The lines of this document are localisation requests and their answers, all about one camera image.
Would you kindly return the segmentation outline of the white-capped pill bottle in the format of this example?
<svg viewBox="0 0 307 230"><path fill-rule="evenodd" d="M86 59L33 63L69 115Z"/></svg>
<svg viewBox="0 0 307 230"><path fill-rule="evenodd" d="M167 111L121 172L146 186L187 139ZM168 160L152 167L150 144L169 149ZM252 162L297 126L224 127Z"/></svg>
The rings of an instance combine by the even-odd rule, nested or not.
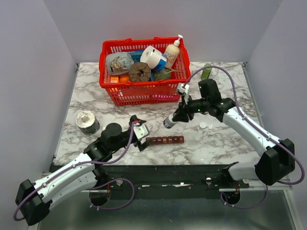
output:
<svg viewBox="0 0 307 230"><path fill-rule="evenodd" d="M170 114L164 121L164 127L167 129L171 129L177 122L173 121L173 115Z"/></svg>

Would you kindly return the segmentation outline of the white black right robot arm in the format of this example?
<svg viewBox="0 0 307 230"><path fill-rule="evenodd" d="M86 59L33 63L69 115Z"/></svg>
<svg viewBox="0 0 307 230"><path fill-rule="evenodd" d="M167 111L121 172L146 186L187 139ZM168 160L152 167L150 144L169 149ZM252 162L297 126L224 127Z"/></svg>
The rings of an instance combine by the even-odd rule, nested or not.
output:
<svg viewBox="0 0 307 230"><path fill-rule="evenodd" d="M221 175L223 186L233 187L239 180L260 180L266 185L273 185L295 169L292 157L295 147L291 140L270 134L248 116L238 110L235 101L222 98L216 81L202 80L198 83L201 99L193 100L189 95L189 86L180 83L177 92L181 95L178 109L167 120L170 128L176 122L189 122L196 113L215 117L228 125L247 141L258 153L258 162L235 162L225 167Z"/></svg>

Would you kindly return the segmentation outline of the red weekly pill organizer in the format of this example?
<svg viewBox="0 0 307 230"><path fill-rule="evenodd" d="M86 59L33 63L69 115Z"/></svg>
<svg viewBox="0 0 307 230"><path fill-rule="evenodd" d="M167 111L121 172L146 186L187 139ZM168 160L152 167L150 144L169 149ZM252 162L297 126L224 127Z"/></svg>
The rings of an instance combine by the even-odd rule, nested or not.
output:
<svg viewBox="0 0 307 230"><path fill-rule="evenodd" d="M168 145L168 144L183 144L183 136L168 136L168 137L147 137L151 145Z"/></svg>

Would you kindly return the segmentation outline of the white bottle cap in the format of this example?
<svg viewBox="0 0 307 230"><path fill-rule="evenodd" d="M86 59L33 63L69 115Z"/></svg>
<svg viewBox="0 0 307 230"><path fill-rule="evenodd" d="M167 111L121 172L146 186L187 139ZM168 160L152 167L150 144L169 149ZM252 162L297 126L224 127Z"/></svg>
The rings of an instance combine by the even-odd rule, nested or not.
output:
<svg viewBox="0 0 307 230"><path fill-rule="evenodd" d="M205 122L200 122L199 126L201 128L206 128L207 127L207 124Z"/></svg>

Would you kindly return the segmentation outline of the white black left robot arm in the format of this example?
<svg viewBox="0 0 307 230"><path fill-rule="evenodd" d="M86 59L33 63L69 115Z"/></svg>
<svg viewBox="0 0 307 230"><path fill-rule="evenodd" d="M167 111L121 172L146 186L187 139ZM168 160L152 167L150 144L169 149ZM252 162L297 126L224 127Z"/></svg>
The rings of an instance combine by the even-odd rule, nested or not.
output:
<svg viewBox="0 0 307 230"><path fill-rule="evenodd" d="M110 123L101 136L89 144L74 160L50 175L20 183L15 198L15 221L25 220L28 226L42 221L60 201L86 189L102 189L108 184L102 166L121 160L131 144L143 151L150 134L144 120L132 115L126 131L118 123Z"/></svg>

